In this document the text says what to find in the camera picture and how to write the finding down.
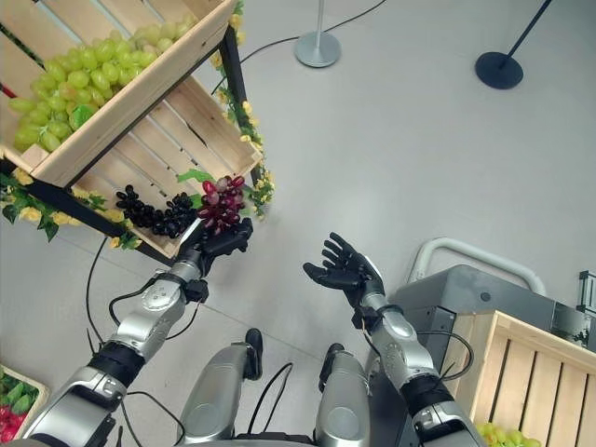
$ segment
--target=black glove hand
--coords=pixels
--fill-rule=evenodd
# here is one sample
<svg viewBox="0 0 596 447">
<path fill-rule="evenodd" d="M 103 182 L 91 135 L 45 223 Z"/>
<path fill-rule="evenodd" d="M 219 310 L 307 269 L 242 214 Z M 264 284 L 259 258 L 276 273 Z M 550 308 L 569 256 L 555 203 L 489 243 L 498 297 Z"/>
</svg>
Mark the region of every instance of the black glove hand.
<svg viewBox="0 0 596 447">
<path fill-rule="evenodd" d="M 359 306 L 365 292 L 385 293 L 383 280 L 369 260 L 339 235 L 331 233 L 329 237 L 335 243 L 326 240 L 323 244 L 328 248 L 322 252 L 327 258 L 323 260 L 325 268 L 306 263 L 303 265 L 306 274 L 323 287 L 344 291 L 352 307 Z"/>
</svg>

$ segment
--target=gray floor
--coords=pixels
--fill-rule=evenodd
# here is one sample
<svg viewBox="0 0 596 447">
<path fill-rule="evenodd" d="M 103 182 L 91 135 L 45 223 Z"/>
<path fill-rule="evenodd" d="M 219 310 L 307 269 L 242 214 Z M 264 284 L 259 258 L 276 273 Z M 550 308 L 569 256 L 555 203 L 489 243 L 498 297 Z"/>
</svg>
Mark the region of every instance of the gray floor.
<svg viewBox="0 0 596 447">
<path fill-rule="evenodd" d="M 314 0 L 246 3 L 243 54 L 316 20 Z M 330 0 L 325 25 L 374 3 Z M 519 51 L 525 78 L 517 88 L 489 89 L 473 73 L 478 55 L 506 50 L 539 3 L 389 0 L 334 32 L 344 53 L 330 69 L 301 66 L 291 44 L 248 61 L 276 201 L 255 225 L 249 252 L 213 268 L 193 328 L 164 346 L 134 388 L 179 412 L 209 357 L 256 326 L 266 333 L 265 379 L 296 363 L 293 396 L 271 428 L 310 433 L 327 346 L 366 352 L 343 296 L 301 270 L 318 259 L 330 231 L 375 260 L 389 291 L 403 283 L 423 241 L 448 236 L 528 265 L 550 297 L 574 305 L 577 273 L 596 268 L 596 4 L 552 3 Z M 209 67 L 198 75 L 207 86 L 216 81 Z M 64 228 L 47 245 L 27 223 L 2 220 L 3 363 L 55 389 L 86 361 L 83 295 L 101 240 Z M 440 253 L 432 271 L 456 262 Z M 136 252 L 103 252 L 91 291 L 102 333 L 112 329 L 110 298 L 156 267 Z M 245 386 L 239 431 L 263 385 Z M 130 398 L 129 407 L 145 445 L 172 443 L 173 425 L 153 404 Z"/>
</svg>

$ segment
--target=wooden crate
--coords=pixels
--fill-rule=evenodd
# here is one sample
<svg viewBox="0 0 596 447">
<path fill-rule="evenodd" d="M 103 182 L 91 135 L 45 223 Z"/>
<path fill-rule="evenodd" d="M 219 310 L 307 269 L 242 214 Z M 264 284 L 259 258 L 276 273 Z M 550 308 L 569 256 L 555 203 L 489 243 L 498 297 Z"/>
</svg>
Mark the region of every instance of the wooden crate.
<svg viewBox="0 0 596 447">
<path fill-rule="evenodd" d="M 30 379 L 29 377 L 25 377 L 22 374 L 19 374 L 16 371 L 12 371 L 10 368 L 7 368 L 4 365 L 0 365 L 0 368 L 4 371 L 4 374 L 10 375 L 15 379 L 19 379 L 20 381 L 24 382 L 25 384 L 29 384 L 34 386 L 39 390 L 39 394 L 37 395 L 37 399 L 35 400 L 33 406 L 27 413 L 27 417 L 23 421 L 23 423 L 19 427 L 19 431 L 15 436 L 15 440 L 19 440 L 22 436 L 25 428 L 29 425 L 29 423 L 37 416 L 37 412 L 39 412 L 40 408 L 47 402 L 49 398 L 49 388 L 47 386 L 40 384 L 39 382 Z"/>
<path fill-rule="evenodd" d="M 188 76 L 80 177 L 112 141 L 220 44 L 235 4 L 236 0 L 0 0 L 2 24 L 44 60 L 81 42 L 107 37 L 113 29 L 133 34 L 141 26 L 178 21 L 189 12 L 198 19 L 51 154 L 37 145 L 24 154 L 10 147 L 18 119 L 7 107 L 8 98 L 0 94 L 5 156 L 37 180 L 59 187 L 76 180 L 78 186 L 108 198 L 109 206 L 115 203 L 115 191 L 129 183 L 144 202 L 161 209 L 181 191 L 202 192 L 197 182 L 177 183 L 176 175 L 189 169 L 205 170 L 216 178 L 246 175 L 262 156 L 239 140 L 239 131 L 222 117 L 219 105 Z M 32 98 L 29 84 L 43 69 L 3 34 L 0 53 L 0 82 L 18 96 Z M 137 233 L 167 257 L 178 248 L 166 237 Z"/>
<path fill-rule="evenodd" d="M 476 359 L 446 385 L 475 423 L 519 429 L 544 447 L 596 445 L 596 354 L 495 311 L 458 315 L 454 332 Z M 453 340 L 443 367 L 466 361 Z"/>
</svg>

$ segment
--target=grape bunch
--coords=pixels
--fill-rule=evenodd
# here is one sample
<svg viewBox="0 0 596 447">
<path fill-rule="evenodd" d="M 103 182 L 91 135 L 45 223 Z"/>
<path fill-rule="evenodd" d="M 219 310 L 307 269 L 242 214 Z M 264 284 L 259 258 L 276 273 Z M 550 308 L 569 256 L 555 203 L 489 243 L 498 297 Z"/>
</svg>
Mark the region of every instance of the grape bunch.
<svg viewBox="0 0 596 447">
<path fill-rule="evenodd" d="M 489 447 L 541 447 L 539 440 L 527 439 L 519 430 L 506 432 L 492 422 L 476 425 Z"/>
<path fill-rule="evenodd" d="M 33 99 L 13 98 L 21 114 L 14 146 L 24 152 L 40 143 L 53 152 L 121 88 L 196 23 L 186 14 L 178 23 L 140 28 L 130 39 L 119 31 L 44 62 L 46 71 L 32 83 Z"/>
<path fill-rule="evenodd" d="M 214 235 L 240 222 L 240 210 L 246 207 L 242 185 L 244 179 L 229 175 L 222 177 L 215 184 L 203 182 L 205 195 L 201 198 L 202 207 L 197 215 L 204 221 L 206 229 L 212 229 Z"/>
<path fill-rule="evenodd" d="M 118 191 L 120 199 L 116 206 L 124 210 L 124 217 L 130 219 L 139 228 L 151 228 L 154 235 L 168 235 L 174 239 L 182 234 L 195 221 L 196 211 L 193 201 L 186 193 L 180 193 L 166 202 L 165 210 L 156 210 L 139 200 L 139 195 L 128 184 L 125 191 Z"/>
</svg>

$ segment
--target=stanchion base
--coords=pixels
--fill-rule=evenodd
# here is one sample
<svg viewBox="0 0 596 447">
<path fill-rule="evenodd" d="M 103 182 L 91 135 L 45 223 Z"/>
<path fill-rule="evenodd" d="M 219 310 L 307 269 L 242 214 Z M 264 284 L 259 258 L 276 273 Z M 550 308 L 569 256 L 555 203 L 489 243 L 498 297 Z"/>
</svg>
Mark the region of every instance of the stanchion base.
<svg viewBox="0 0 596 447">
<path fill-rule="evenodd" d="M 523 69 L 518 62 L 509 58 L 503 67 L 506 54 L 490 52 L 482 54 L 476 61 L 476 75 L 489 87 L 502 90 L 514 88 L 523 79 Z"/>
<path fill-rule="evenodd" d="M 339 41 L 331 34 L 320 34 L 320 46 L 316 48 L 317 32 L 308 33 L 298 39 L 294 46 L 296 59 L 309 67 L 328 67 L 337 62 L 342 54 Z"/>
</svg>

